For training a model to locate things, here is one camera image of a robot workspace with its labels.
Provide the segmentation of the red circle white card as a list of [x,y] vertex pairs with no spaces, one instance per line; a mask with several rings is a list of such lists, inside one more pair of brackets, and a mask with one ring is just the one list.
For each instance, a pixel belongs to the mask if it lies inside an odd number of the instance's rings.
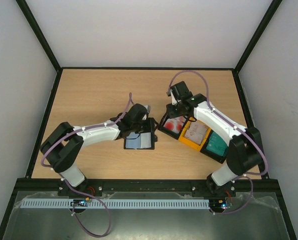
[[166,120],[163,127],[175,134],[179,134],[185,122],[186,122],[186,119],[183,116],[169,118]]

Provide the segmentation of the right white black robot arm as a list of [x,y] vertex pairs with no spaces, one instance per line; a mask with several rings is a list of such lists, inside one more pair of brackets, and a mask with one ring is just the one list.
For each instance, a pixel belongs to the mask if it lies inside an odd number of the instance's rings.
[[193,95],[184,81],[169,86],[167,95],[171,97],[171,103],[166,105],[170,118],[183,116],[201,121],[227,145],[225,164],[206,179],[207,191],[211,195],[218,196],[224,191],[225,184],[244,174],[261,175],[260,172],[249,171],[256,165],[264,163],[268,166],[257,128],[247,128],[233,121],[215,108],[208,95]]

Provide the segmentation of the black card holder wallet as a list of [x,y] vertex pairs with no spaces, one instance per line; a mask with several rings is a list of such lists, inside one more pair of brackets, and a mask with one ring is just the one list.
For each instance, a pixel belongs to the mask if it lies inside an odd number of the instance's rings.
[[154,150],[158,137],[155,134],[158,122],[150,117],[145,121],[141,132],[131,132],[124,139],[125,150]]

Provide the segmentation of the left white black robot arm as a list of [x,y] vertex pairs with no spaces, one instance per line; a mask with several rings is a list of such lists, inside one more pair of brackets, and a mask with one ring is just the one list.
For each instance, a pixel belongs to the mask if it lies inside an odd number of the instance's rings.
[[72,126],[62,122],[40,146],[41,164],[53,169],[70,187],[84,192],[88,180],[76,164],[80,150],[104,141],[126,139],[144,133],[151,121],[149,105],[134,104],[127,112],[95,125]]

